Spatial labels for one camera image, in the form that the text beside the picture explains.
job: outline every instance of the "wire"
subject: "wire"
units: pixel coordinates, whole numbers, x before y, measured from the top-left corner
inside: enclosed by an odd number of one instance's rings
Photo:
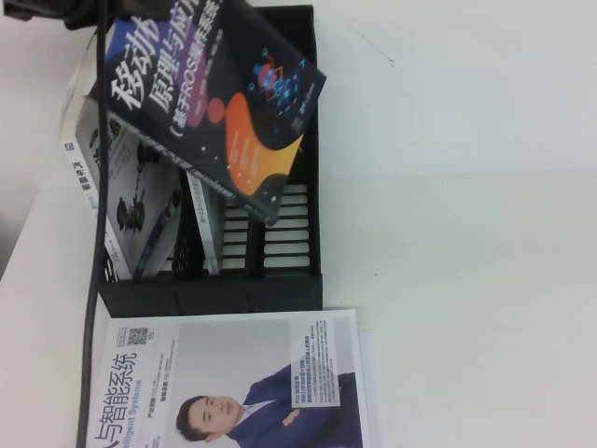
[[[90,291],[85,311],[85,329],[83,332],[83,359],[81,372],[81,398],[79,402],[78,430],[76,448],[85,448],[87,428],[90,420],[91,395],[91,359],[93,355],[93,326],[97,307],[98,288],[104,276],[104,236],[105,217],[108,198],[108,118],[107,118],[107,85],[104,72],[105,35],[108,23],[108,0],[98,0],[97,24],[97,98],[100,121],[100,188],[98,193],[97,227],[95,230],[95,247],[93,249],[93,266],[91,268]]]

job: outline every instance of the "dark suit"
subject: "dark suit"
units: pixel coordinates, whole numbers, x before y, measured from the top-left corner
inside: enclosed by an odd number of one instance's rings
[[[254,383],[244,405],[273,400],[237,425],[228,436],[241,448],[362,448],[354,373],[339,376],[340,407],[301,408],[287,427],[292,413],[290,366]]]

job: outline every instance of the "dark blue book cover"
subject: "dark blue book cover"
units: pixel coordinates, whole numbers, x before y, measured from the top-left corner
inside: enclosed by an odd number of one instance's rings
[[[326,77],[243,0],[172,1],[118,20],[106,53],[116,116],[265,222]]]

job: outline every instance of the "white table surface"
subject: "white table surface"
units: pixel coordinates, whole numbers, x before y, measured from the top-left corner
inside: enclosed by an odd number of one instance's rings
[[[596,190],[592,173],[322,182],[325,305],[373,330],[385,447],[595,446]],[[86,207],[42,193],[0,283],[0,446],[74,444]]]

